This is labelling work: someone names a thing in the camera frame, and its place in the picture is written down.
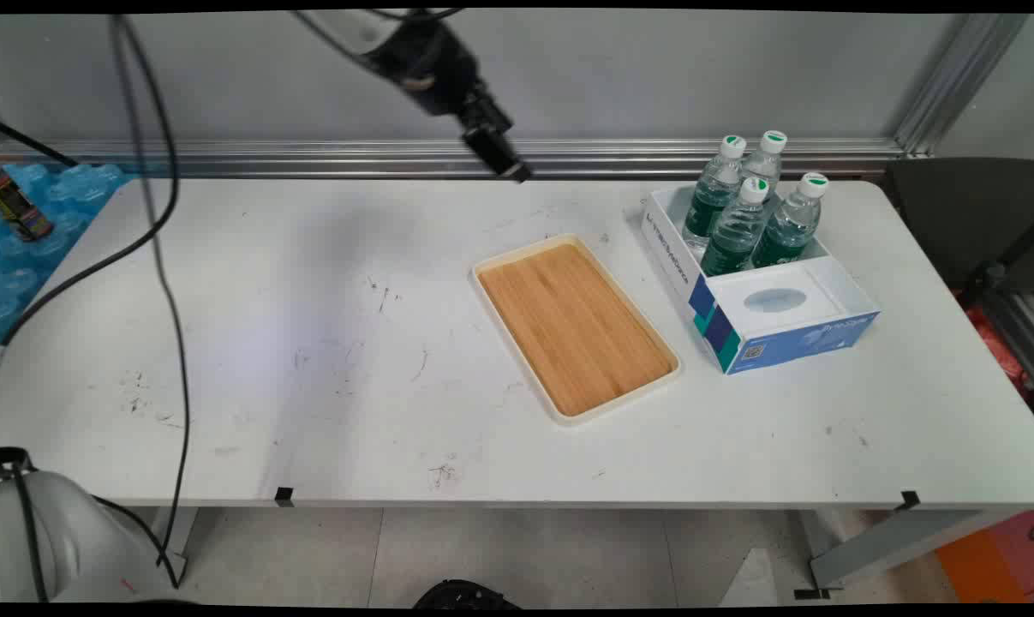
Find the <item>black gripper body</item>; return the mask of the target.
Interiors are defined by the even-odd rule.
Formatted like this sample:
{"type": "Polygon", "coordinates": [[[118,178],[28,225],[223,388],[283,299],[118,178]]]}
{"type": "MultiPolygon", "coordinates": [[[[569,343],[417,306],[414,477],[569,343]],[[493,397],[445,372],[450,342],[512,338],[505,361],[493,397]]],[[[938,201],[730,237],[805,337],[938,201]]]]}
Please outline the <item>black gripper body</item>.
{"type": "Polygon", "coordinates": [[[443,16],[384,17],[394,30],[362,59],[429,116],[450,116],[463,129],[492,129],[482,103],[496,103],[476,56],[443,16]]]}

